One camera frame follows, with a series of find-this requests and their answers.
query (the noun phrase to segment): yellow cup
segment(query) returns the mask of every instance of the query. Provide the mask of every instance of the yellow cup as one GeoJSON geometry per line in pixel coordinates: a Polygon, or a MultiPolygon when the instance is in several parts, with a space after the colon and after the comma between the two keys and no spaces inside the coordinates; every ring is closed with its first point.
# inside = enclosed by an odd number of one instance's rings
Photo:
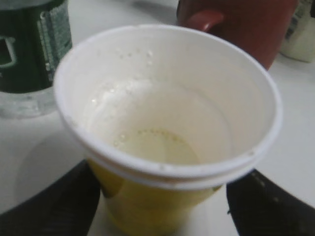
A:
{"type": "MultiPolygon", "coordinates": [[[[176,230],[217,186],[253,169],[282,123],[279,92],[257,61],[182,27],[123,27],[93,36],[61,61],[54,90],[65,128],[102,185],[110,218],[131,236],[176,230]],[[106,117],[92,131],[86,120],[100,110],[106,117]],[[149,161],[118,150],[112,139],[129,128],[178,135],[198,163],[149,161]]],[[[154,153],[163,156],[160,150],[154,153]]]]}
{"type": "Polygon", "coordinates": [[[90,158],[88,163],[100,181],[109,218],[130,236],[161,236],[176,231],[192,208],[219,189],[171,190],[122,178],[90,158]]]}

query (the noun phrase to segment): cup rim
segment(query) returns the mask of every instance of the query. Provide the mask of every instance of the cup rim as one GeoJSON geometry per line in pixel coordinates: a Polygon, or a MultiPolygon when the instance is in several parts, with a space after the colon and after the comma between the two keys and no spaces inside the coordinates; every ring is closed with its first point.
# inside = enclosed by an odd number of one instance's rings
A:
{"type": "Polygon", "coordinates": [[[137,25],[137,26],[123,26],[119,28],[109,29],[100,32],[92,37],[84,40],[75,47],[73,47],[62,59],[59,64],[57,71],[55,73],[54,79],[54,94],[57,104],[57,109],[61,114],[66,125],[69,127],[71,133],[79,139],[82,143],[85,143],[93,152],[102,156],[103,160],[110,160],[118,166],[122,166],[133,171],[148,174],[156,177],[173,177],[173,178],[203,178],[210,177],[217,174],[222,174],[224,172],[231,172],[233,169],[241,168],[242,166],[251,165],[252,161],[259,158],[266,149],[268,149],[274,140],[276,139],[278,133],[280,132],[283,120],[283,104],[280,96],[280,92],[277,88],[276,83],[273,81],[267,70],[257,62],[252,56],[247,54],[242,49],[234,46],[233,44],[225,41],[224,39],[213,36],[209,33],[204,33],[194,29],[188,29],[185,27],[171,26],[171,25],[137,25]],[[81,51],[86,50],[91,44],[99,41],[102,38],[116,34],[122,31],[135,30],[135,29],[153,29],[153,30],[176,30],[176,31],[186,31],[194,34],[198,34],[203,37],[207,37],[210,40],[214,40],[218,43],[225,44],[232,50],[237,51],[241,56],[245,57],[252,63],[264,76],[270,91],[273,95],[275,101],[275,111],[274,117],[270,126],[269,131],[260,139],[259,142],[250,150],[233,157],[229,160],[224,160],[218,163],[212,164],[199,164],[192,166],[184,165],[172,165],[172,164],[162,164],[145,159],[140,159],[135,156],[129,155],[122,151],[115,149],[109,144],[102,142],[93,134],[89,133],[84,128],[80,127],[74,122],[71,114],[68,112],[67,106],[64,101],[66,100],[63,88],[63,74],[67,71],[69,65],[71,65],[72,58],[77,57],[81,51]]]}

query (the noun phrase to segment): mug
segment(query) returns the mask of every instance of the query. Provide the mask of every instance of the mug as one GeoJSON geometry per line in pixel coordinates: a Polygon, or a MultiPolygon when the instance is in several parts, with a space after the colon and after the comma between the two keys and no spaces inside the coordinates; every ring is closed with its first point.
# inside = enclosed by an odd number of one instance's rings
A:
{"type": "Polygon", "coordinates": [[[254,168],[282,123],[279,91],[258,62],[176,26],[122,27],[87,39],[61,61],[54,91],[109,218],[130,236],[177,230],[219,186],[254,168]],[[166,130],[177,136],[161,139],[166,130]],[[135,137],[145,156],[120,149],[135,137]],[[182,140],[196,163],[183,163],[182,140]]]}
{"type": "Polygon", "coordinates": [[[297,0],[180,0],[178,24],[223,38],[269,69],[297,0]]]}

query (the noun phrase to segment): bottle label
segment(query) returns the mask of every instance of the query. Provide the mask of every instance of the bottle label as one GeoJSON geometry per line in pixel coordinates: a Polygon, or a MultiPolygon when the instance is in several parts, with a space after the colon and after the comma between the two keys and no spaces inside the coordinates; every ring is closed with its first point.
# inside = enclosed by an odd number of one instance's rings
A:
{"type": "Polygon", "coordinates": [[[67,1],[42,11],[37,27],[48,79],[52,82],[60,60],[72,47],[67,1]]]}
{"type": "Polygon", "coordinates": [[[292,35],[296,32],[301,19],[304,18],[306,14],[310,14],[312,2],[313,0],[299,0],[299,4],[295,9],[291,23],[285,35],[286,40],[291,39],[292,35]]]}
{"type": "Polygon", "coordinates": [[[51,87],[60,60],[72,47],[68,2],[32,2],[29,7],[0,11],[0,22],[5,22],[0,23],[2,92],[28,93],[51,87]]]}

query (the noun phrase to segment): yellow liquid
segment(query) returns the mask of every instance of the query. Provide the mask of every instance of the yellow liquid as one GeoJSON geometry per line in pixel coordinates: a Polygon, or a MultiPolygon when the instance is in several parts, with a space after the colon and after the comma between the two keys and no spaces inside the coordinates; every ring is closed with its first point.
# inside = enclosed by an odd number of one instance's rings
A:
{"type": "Polygon", "coordinates": [[[165,129],[143,129],[121,134],[113,145],[130,155],[159,163],[199,164],[190,145],[165,129]]]}

